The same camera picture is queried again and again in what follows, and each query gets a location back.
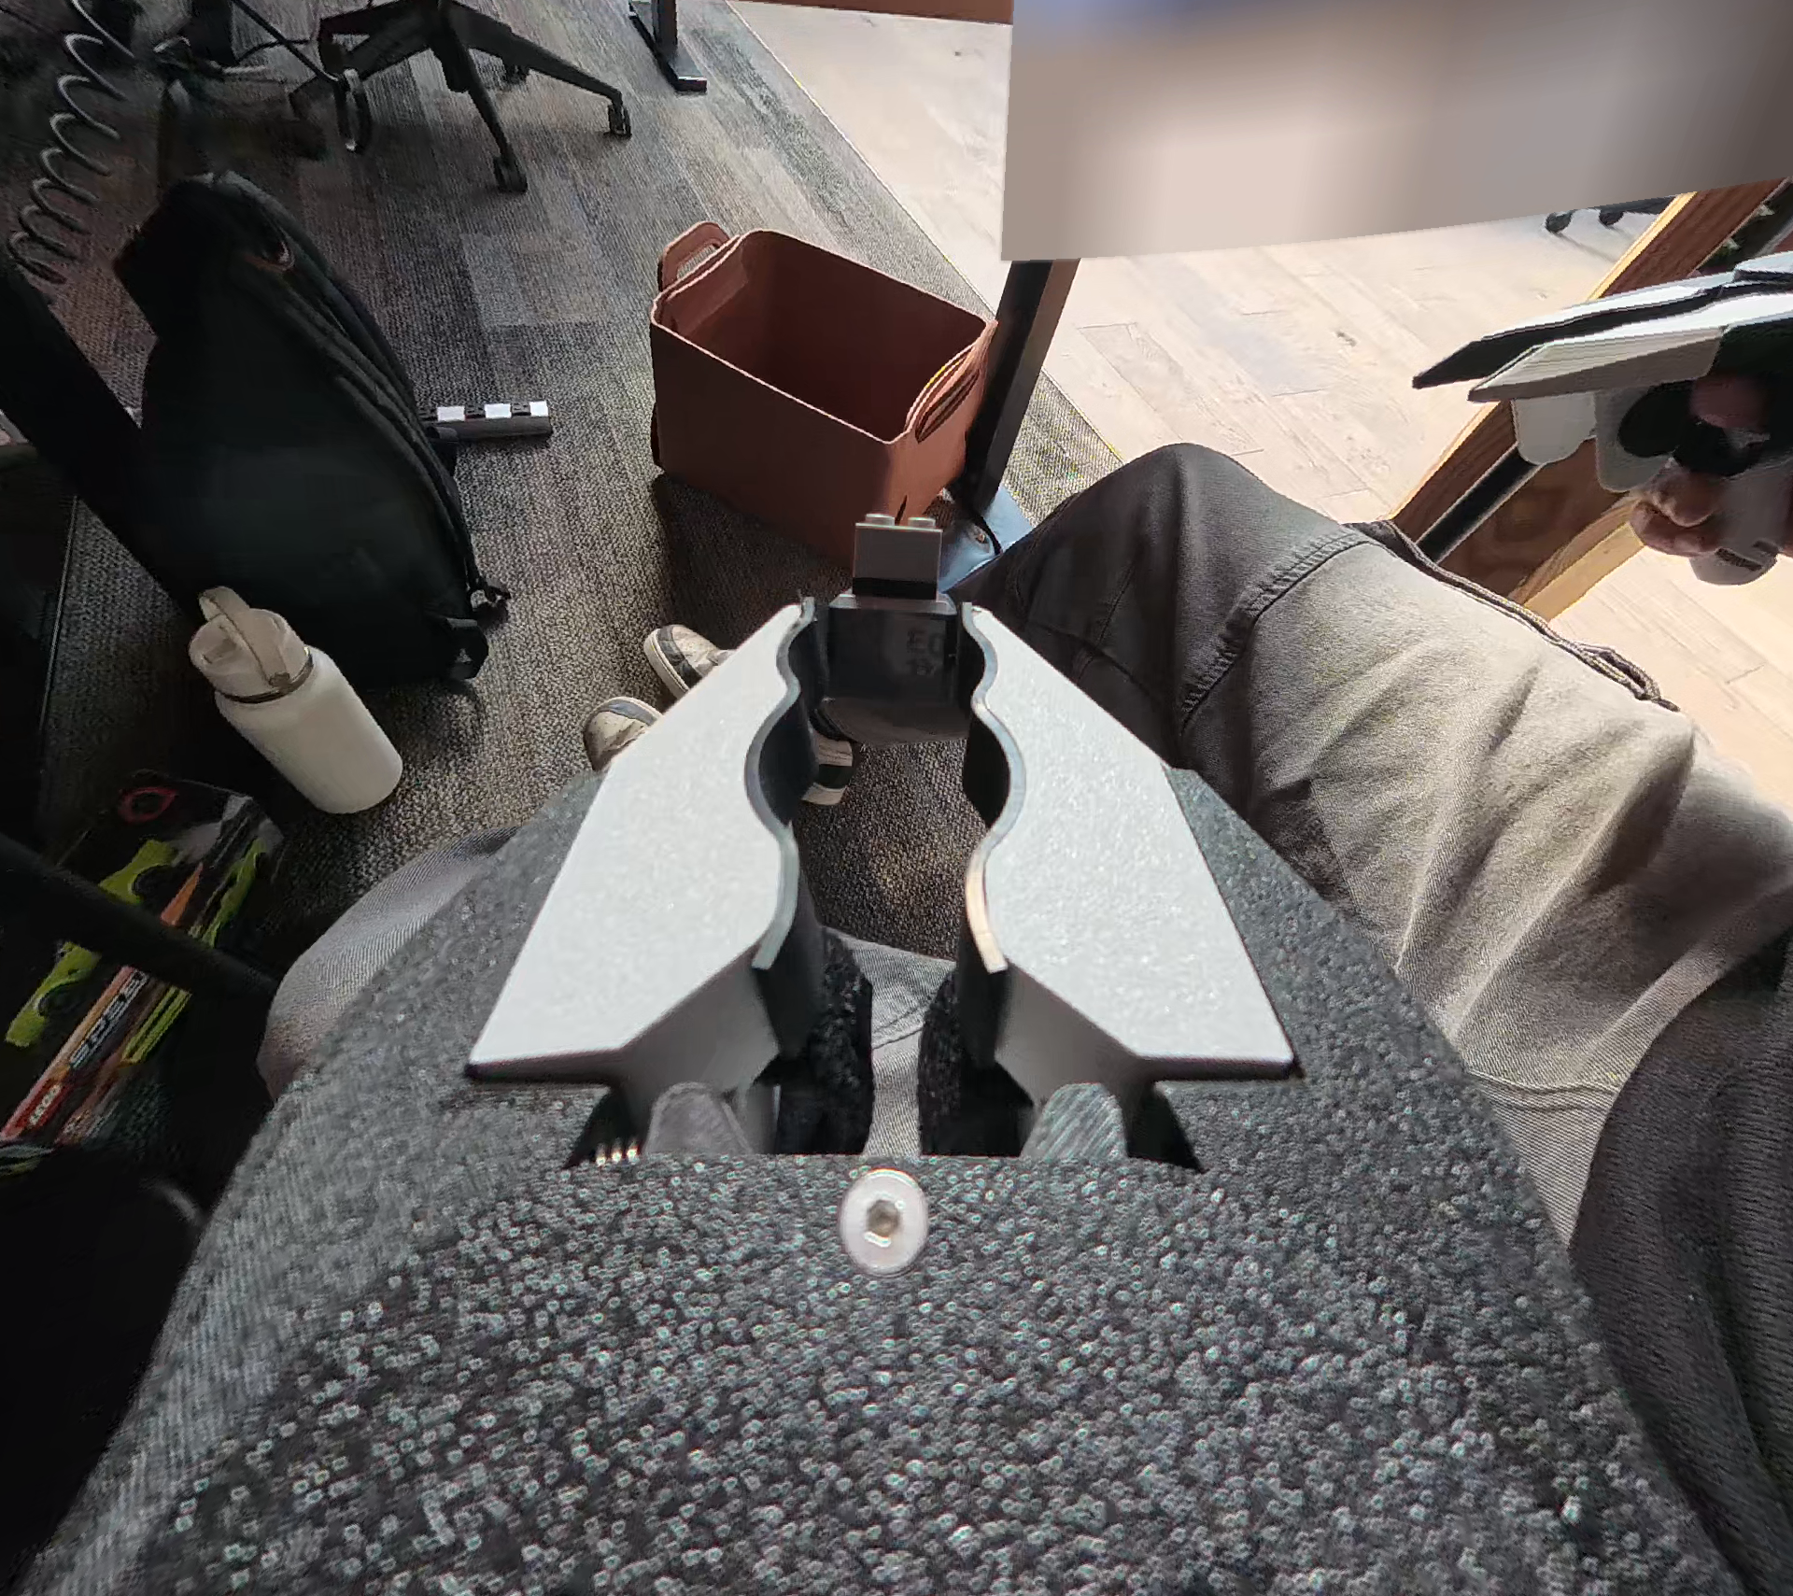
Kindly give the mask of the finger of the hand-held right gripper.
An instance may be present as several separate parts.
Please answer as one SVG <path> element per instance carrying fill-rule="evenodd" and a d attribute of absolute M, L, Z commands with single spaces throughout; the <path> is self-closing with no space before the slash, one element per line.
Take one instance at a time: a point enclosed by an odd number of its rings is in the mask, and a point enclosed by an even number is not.
<path fill-rule="evenodd" d="M 1478 336 L 1418 373 L 1414 385 L 1437 386 L 1483 379 L 1541 343 L 1586 336 L 1603 328 L 1629 327 L 1631 323 L 1702 315 L 1737 297 L 1782 293 L 1790 287 L 1791 254 L 1765 254 L 1728 271 L 1608 293 L 1511 328 Z"/>
<path fill-rule="evenodd" d="M 1705 310 L 1541 343 L 1470 388 L 1476 401 L 1648 388 L 1717 371 L 1760 373 L 1790 360 L 1790 310 Z"/>

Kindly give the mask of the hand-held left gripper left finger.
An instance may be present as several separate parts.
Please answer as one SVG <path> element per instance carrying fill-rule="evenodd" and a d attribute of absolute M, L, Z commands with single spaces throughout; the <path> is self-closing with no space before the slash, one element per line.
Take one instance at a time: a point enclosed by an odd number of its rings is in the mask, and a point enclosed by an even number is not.
<path fill-rule="evenodd" d="M 807 1044 L 826 973 L 794 820 L 818 773 L 816 603 L 779 609 L 604 773 L 465 1070 L 604 1083 L 647 1126 L 697 1085 L 749 1151 L 768 1067 Z"/>

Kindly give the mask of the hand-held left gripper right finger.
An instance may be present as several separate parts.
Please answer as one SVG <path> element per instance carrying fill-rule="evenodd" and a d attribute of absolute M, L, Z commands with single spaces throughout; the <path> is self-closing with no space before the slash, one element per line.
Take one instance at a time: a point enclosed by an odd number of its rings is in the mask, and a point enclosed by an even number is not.
<path fill-rule="evenodd" d="M 1268 1082 L 1296 1050 L 1171 769 L 988 607 L 964 607 L 964 1055 L 1042 1119 L 1095 1087 L 1123 1126 L 1162 1083 Z"/>

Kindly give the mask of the grey lego assembly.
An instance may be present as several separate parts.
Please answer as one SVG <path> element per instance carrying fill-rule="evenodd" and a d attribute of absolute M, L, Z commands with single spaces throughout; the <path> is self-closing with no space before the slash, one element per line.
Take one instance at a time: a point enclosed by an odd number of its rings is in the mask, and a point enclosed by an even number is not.
<path fill-rule="evenodd" d="M 858 521 L 848 588 L 826 609 L 820 713 L 865 745 L 964 738 L 960 611 L 942 592 L 930 513 Z"/>

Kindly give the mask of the person's right hand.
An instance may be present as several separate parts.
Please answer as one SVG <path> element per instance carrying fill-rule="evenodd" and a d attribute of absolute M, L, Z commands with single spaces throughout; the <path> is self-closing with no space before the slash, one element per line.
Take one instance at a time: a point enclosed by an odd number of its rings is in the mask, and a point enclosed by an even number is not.
<path fill-rule="evenodd" d="M 1767 439 L 1790 431 L 1788 377 L 1707 373 L 1689 394 L 1689 416 L 1715 433 Z M 1730 521 L 1735 485 L 1735 478 L 1672 459 L 1636 497 L 1631 528 L 1659 553 L 1713 553 Z"/>

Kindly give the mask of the person's left sneaker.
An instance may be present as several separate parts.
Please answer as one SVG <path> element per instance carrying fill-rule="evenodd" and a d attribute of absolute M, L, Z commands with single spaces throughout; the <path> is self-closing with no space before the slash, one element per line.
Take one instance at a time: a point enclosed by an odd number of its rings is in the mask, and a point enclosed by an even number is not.
<path fill-rule="evenodd" d="M 658 706 L 633 695 L 615 695 L 602 700 L 587 717 L 581 732 L 590 769 L 604 775 L 617 756 L 660 719 L 661 710 Z"/>

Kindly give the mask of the person's sneaker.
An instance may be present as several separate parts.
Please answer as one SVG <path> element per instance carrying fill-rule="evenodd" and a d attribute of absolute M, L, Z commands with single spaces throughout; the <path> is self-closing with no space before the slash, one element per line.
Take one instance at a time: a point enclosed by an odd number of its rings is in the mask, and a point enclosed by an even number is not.
<path fill-rule="evenodd" d="M 590 769 L 604 775 L 617 756 L 660 719 L 661 710 L 658 706 L 633 695 L 615 695 L 602 700 L 587 717 L 581 732 Z"/>
<path fill-rule="evenodd" d="M 661 687 L 673 697 L 688 693 L 732 654 L 727 646 L 710 642 L 703 633 L 678 624 L 650 629 L 641 641 L 641 650 Z M 805 803 L 833 807 L 854 781 L 859 749 L 820 708 L 811 710 L 809 730 L 818 773 L 805 792 Z"/>

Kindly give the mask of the person's right sneaker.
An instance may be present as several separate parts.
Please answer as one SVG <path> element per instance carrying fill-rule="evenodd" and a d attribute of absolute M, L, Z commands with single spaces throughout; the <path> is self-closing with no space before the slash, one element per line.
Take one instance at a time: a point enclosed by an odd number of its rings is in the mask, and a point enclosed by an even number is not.
<path fill-rule="evenodd" d="M 710 642 L 703 633 L 678 624 L 650 629 L 641 641 L 641 650 L 661 687 L 673 697 L 688 693 L 732 654 L 727 646 Z M 805 792 L 805 803 L 833 807 L 854 781 L 859 749 L 820 708 L 811 710 L 809 730 L 818 773 Z"/>

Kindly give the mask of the person's left leg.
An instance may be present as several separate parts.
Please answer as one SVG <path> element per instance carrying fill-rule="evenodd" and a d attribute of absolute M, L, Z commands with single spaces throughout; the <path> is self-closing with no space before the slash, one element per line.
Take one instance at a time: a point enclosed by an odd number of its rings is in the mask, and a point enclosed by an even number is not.
<path fill-rule="evenodd" d="M 280 979 L 258 1050 L 269 1095 L 351 1065 L 385 1080 L 398 1055 L 460 1083 L 574 822 L 549 811 L 426 850 L 361 897 Z"/>

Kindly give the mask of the person's leg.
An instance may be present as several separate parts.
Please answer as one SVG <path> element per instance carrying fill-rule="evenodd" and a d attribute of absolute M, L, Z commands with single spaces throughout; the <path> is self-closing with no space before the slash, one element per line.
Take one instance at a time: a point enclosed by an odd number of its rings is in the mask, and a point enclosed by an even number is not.
<path fill-rule="evenodd" d="M 361 897 L 280 979 L 258 1050 L 269 1095 L 351 1065 L 385 1080 L 398 1055 L 460 1083 L 574 822 L 549 811 L 426 850 Z"/>
<path fill-rule="evenodd" d="M 1636 667 L 1197 444 L 958 586 L 1379 943 L 1560 1235 L 1648 1046 L 1790 926 L 1790 814 Z"/>

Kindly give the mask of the person's right leg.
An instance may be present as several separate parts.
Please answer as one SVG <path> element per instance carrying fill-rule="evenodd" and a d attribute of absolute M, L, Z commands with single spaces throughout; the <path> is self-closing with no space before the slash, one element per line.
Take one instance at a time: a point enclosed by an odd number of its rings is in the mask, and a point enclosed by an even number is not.
<path fill-rule="evenodd" d="M 958 586 L 1379 943 L 1560 1235 L 1648 1046 L 1790 926 L 1790 814 L 1636 667 L 1197 444 Z"/>

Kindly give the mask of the white water bottle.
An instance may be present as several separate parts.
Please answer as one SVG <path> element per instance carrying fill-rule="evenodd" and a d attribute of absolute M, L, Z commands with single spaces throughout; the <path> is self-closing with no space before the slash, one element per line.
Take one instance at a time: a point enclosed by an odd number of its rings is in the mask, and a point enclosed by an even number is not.
<path fill-rule="evenodd" d="M 400 751 L 331 655 L 279 613 L 215 586 L 189 642 L 219 713 L 308 803 L 344 816 L 392 796 Z"/>

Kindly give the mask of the white power strip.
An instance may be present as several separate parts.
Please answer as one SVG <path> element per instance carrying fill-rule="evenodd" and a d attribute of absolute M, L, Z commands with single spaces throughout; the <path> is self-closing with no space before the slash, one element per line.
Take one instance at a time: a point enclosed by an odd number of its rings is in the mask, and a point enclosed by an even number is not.
<path fill-rule="evenodd" d="M 546 401 L 486 401 L 482 405 L 443 403 L 426 422 L 428 433 L 441 442 L 480 442 L 499 439 L 551 437 L 555 420 Z"/>

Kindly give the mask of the brown storage bin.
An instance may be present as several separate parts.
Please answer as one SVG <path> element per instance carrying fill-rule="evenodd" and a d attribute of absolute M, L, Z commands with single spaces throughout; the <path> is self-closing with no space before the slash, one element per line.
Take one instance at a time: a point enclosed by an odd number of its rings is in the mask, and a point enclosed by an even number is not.
<path fill-rule="evenodd" d="M 658 263 L 650 450 L 661 470 L 848 562 L 869 513 L 964 470 L 994 321 L 783 231 L 699 222 Z"/>

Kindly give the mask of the person's grey sweater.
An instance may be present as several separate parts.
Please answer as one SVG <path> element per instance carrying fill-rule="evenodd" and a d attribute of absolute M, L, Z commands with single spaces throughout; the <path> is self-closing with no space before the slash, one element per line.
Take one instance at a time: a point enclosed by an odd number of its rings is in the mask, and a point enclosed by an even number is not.
<path fill-rule="evenodd" d="M 1791 1590 L 1790 936 L 1648 1048 L 1573 1261 L 1627 1401 L 1748 1592 Z"/>

